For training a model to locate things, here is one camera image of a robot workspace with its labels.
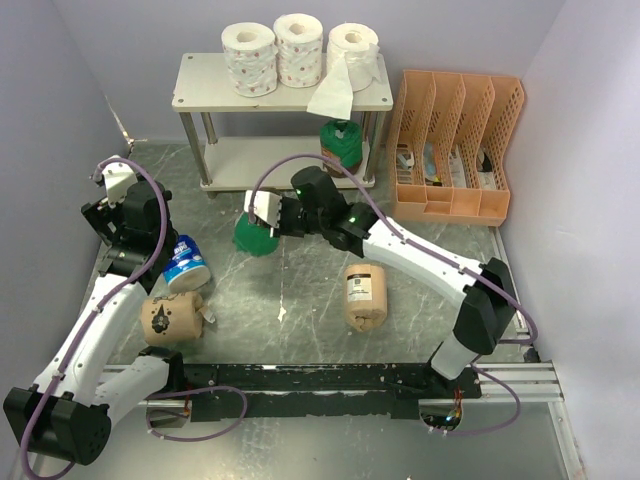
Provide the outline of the green roll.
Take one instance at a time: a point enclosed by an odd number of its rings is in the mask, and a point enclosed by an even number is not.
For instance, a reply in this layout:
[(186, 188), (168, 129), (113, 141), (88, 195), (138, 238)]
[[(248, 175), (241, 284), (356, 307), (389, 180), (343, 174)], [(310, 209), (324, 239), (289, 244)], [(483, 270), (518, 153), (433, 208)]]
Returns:
[(262, 257), (278, 249), (279, 239), (272, 237), (269, 229), (252, 224), (248, 214), (242, 213), (234, 227), (233, 243), (240, 252)]
[(320, 131), (321, 153), (355, 174), (363, 160), (362, 131), (351, 120), (332, 119)]

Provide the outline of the blue Tempo roll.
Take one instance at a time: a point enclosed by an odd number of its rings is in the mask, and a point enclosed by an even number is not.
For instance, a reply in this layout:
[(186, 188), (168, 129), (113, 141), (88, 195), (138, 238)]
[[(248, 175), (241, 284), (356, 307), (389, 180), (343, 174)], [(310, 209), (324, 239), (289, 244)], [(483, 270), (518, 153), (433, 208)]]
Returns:
[(188, 235), (180, 235), (173, 255), (163, 271), (171, 293), (195, 291), (211, 279), (211, 271), (196, 242)]

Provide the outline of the tan roll with label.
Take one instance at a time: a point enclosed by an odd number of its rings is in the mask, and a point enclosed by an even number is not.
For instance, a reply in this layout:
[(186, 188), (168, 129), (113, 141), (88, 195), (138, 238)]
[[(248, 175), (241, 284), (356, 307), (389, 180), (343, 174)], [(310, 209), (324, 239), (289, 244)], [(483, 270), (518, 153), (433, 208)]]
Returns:
[(386, 273), (381, 266), (353, 264), (344, 277), (346, 322), (357, 332), (379, 328), (388, 315)]

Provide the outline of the plain white paper towel roll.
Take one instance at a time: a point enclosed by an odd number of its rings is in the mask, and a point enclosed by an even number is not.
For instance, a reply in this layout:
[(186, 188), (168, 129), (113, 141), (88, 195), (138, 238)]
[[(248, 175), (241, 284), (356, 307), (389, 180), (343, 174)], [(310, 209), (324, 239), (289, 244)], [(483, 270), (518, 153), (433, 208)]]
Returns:
[(328, 35), (326, 75), (311, 97), (307, 112), (340, 120), (351, 117), (355, 92), (380, 80), (379, 38), (370, 27), (343, 23)]

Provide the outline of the rose-print roll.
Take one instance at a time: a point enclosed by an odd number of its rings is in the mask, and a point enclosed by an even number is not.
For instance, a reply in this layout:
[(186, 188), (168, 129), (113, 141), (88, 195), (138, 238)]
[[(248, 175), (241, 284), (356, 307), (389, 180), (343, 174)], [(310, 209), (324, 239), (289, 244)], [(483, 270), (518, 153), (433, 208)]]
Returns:
[(315, 17), (286, 14), (275, 20), (279, 81), (291, 88), (315, 86), (322, 76), (323, 26)]
[(226, 68), (233, 90), (255, 98), (273, 93), (278, 86), (274, 32), (265, 25), (241, 22), (221, 33)]

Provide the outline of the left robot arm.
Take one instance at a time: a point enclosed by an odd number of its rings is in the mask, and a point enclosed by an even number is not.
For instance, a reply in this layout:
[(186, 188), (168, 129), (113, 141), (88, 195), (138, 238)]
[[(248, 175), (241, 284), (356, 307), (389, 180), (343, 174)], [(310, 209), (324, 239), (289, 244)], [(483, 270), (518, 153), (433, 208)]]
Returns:
[(22, 456), (47, 455), (89, 465), (112, 429), (142, 400), (173, 399), (187, 385), (182, 356), (145, 348), (122, 372), (100, 380), (125, 323), (137, 315), (173, 255), (178, 234), (172, 194), (137, 179), (122, 201), (86, 204), (81, 212), (108, 250), (90, 299), (49, 365), (28, 388), (14, 387), (3, 410)]

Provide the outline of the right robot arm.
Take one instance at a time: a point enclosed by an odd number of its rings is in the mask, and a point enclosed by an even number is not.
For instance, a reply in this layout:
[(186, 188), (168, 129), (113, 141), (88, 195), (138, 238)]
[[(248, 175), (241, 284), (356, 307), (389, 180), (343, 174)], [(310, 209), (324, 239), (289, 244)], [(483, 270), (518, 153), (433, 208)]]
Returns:
[(407, 231), (368, 203), (347, 202), (332, 177), (317, 166), (296, 172), (291, 185), (297, 197), (281, 200), (281, 234), (320, 235), (338, 250), (404, 272), (459, 308), (452, 332), (424, 374), (431, 395), (448, 396), (468, 364), (493, 353), (515, 314), (515, 289), (506, 263), (456, 255)]

